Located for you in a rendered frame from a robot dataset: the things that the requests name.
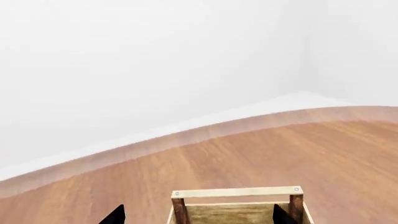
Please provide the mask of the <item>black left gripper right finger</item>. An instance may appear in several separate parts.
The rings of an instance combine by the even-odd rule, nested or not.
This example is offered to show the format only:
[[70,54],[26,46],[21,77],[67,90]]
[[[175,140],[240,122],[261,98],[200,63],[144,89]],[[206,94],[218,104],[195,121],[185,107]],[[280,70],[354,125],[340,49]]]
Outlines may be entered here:
[[273,209],[274,224],[298,224],[283,208],[278,204],[274,205]]

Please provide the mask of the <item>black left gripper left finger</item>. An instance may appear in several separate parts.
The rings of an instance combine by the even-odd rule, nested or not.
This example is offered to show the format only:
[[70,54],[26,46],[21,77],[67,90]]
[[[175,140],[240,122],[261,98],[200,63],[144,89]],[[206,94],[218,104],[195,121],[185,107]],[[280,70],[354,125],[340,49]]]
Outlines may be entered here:
[[116,207],[108,216],[100,221],[99,224],[124,224],[126,220],[126,213],[124,205],[121,204]]

